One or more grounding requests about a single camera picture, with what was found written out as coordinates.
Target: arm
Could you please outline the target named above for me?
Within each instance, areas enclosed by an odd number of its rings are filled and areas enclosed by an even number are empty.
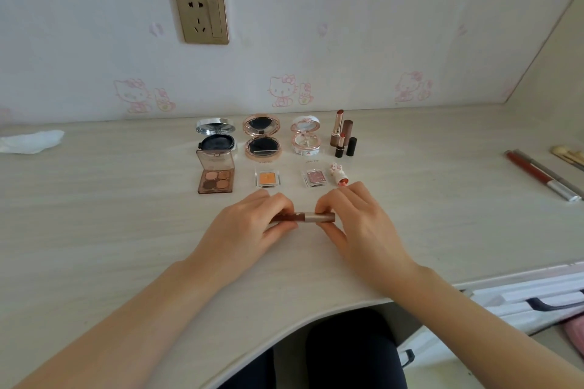
[[[92,327],[14,389],[138,388],[186,325],[221,288],[249,269],[295,222],[266,229],[294,212],[282,194],[259,190],[215,218],[197,248]]]
[[[415,263],[361,182],[325,194],[315,211],[331,209],[344,232],[333,223],[319,226],[347,263],[434,332],[485,387],[584,387],[584,373]]]

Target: wall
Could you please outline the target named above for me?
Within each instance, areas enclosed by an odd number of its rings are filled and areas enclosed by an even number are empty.
[[[584,0],[574,0],[509,100],[584,143]]]
[[[231,42],[208,46],[173,0],[0,0],[0,116],[501,103],[568,1],[227,0]]]

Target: white tissue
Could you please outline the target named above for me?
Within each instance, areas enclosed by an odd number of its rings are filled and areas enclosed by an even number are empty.
[[[34,134],[0,138],[0,153],[36,154],[61,143],[63,131],[41,131]]]

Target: leg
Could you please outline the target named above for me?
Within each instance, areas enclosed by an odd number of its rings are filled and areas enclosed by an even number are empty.
[[[268,349],[220,385],[219,389],[276,389],[274,350]]]
[[[372,309],[336,315],[306,340],[310,389],[406,389],[404,372],[383,317]]]

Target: gold outlet cover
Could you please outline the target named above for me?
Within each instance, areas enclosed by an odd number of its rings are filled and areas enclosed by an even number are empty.
[[[227,45],[225,0],[176,0],[186,43]]]

